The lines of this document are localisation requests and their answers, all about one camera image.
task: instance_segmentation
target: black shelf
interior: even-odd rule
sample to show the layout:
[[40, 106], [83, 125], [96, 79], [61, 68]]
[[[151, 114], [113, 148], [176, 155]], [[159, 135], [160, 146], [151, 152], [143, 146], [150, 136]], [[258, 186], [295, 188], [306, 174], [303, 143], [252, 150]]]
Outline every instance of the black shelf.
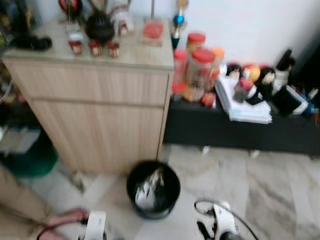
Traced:
[[320, 129], [300, 115], [272, 113], [272, 123], [230, 121], [216, 108], [184, 100], [170, 102], [163, 142], [320, 155]]

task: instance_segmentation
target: white device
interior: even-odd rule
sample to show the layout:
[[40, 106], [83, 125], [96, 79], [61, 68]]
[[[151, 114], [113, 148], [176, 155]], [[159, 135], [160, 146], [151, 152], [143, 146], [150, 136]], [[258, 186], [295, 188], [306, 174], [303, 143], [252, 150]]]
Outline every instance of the white device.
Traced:
[[103, 240], [106, 225], [104, 211], [91, 211], [86, 226], [84, 240]]
[[[222, 202], [221, 204], [228, 210], [230, 210], [229, 203]], [[232, 233], [234, 235], [237, 235], [238, 231], [236, 229], [234, 216], [219, 205], [214, 204], [213, 207], [215, 212], [215, 221], [217, 223], [217, 228], [214, 233], [214, 239], [220, 240], [224, 233]]]

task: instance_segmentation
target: figurine with black hair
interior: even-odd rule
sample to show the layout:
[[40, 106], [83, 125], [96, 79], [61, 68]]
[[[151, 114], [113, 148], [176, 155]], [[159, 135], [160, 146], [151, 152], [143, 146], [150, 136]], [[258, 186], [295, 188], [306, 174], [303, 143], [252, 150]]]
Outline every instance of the figurine with black hair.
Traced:
[[274, 81], [276, 72], [272, 67], [264, 67], [261, 69], [261, 74], [255, 82], [256, 92], [246, 101], [251, 105], [259, 104], [263, 101], [270, 101], [274, 89]]
[[239, 64], [230, 63], [227, 66], [226, 75], [230, 78], [240, 80], [242, 77], [242, 68]]

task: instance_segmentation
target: trophy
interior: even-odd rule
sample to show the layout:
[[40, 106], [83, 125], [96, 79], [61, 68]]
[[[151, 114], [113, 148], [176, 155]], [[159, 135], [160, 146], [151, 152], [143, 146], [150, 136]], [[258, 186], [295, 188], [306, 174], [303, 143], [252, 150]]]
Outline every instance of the trophy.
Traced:
[[177, 0], [176, 5], [178, 11], [171, 23], [171, 41], [174, 50], [178, 46], [182, 30], [184, 30], [187, 26], [184, 10], [188, 7], [189, 0]]

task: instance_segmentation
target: cabinet door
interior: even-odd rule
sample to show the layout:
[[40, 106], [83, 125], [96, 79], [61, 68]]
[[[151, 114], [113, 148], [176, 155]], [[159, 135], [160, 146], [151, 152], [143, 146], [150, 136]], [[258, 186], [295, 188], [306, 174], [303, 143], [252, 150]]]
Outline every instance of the cabinet door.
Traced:
[[49, 101], [34, 107], [73, 172], [126, 173], [157, 157], [161, 108]]

